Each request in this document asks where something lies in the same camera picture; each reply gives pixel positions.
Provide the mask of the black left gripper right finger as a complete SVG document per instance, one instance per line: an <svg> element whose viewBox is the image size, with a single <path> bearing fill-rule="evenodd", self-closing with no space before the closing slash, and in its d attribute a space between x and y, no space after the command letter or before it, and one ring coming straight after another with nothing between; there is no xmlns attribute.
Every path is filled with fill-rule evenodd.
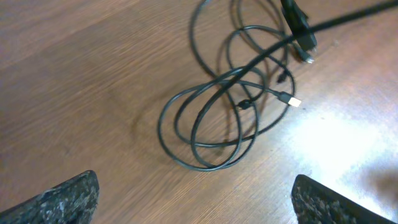
<svg viewBox="0 0 398 224"><path fill-rule="evenodd" d="M290 196L299 224L395 224L303 174Z"/></svg>

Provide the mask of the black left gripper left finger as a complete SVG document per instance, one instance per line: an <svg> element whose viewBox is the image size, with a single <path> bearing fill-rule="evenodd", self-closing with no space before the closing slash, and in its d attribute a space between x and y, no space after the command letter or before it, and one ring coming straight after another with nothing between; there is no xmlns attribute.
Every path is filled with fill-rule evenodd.
<svg viewBox="0 0 398 224"><path fill-rule="evenodd" d="M89 224L100 187L96 173L86 170L14 207L1 212L1 223Z"/></svg>

